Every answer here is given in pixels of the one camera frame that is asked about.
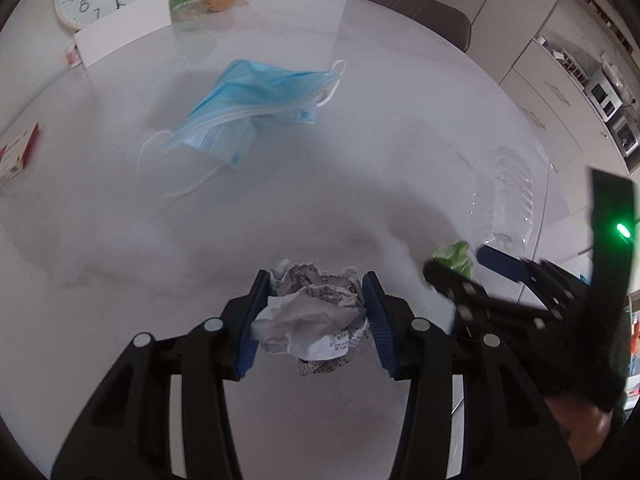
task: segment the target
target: glossy tabletop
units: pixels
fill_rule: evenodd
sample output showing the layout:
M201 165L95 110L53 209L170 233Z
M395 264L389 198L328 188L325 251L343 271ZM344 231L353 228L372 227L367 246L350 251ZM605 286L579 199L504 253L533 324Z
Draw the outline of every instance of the glossy tabletop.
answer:
M242 58L292 70L343 59L346 72L317 124L265 124L236 170L162 198L213 161L189 148L162 155L152 141L138 170L143 143ZM255 0L158 30L66 73L5 139L36 121L33 163L0 196L0 409L46 474L137 332L188 332L283 258L375 270L388 294L446 329L452 306L420 268L468 239L478 161L507 146L529 166L526 256L545 206L546 155L498 85L434 32L362 0ZM520 293L497 275L478 279ZM245 479L388 477L408 385L374 351L311 377L296 375L293 357L259 351L226 391Z

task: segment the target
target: green plastic piece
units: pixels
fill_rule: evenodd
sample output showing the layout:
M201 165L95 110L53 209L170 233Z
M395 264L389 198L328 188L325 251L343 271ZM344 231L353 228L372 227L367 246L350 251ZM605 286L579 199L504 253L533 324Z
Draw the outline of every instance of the green plastic piece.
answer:
M449 267L451 270L455 270L465 278L471 279L471 269L474 264L468 254L466 254L468 248L469 243L460 240L453 245L436 249L431 256L438 263Z

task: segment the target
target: blue face mask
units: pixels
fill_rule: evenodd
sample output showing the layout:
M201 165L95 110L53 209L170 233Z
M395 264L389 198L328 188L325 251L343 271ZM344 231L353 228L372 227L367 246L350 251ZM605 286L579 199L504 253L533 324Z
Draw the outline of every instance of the blue face mask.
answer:
M246 59L233 61L166 145L183 143L233 167L254 141L252 118L313 124L316 108L331 99L343 73L343 61L327 72L292 72Z

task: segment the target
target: green light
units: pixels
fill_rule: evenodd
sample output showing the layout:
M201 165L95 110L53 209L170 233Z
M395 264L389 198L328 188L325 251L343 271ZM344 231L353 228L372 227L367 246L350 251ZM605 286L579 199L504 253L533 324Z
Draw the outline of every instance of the green light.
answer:
M627 229L626 227L624 227L622 224L618 224L616 225L616 229L618 230L618 232L625 238L631 238L631 233L629 232L629 229Z

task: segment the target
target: red and white box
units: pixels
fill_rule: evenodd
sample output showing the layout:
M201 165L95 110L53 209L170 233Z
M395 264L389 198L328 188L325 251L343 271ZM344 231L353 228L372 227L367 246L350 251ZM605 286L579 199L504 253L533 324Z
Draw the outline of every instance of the red and white box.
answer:
M14 140L0 145L0 186L24 169L39 135L40 126L35 123Z

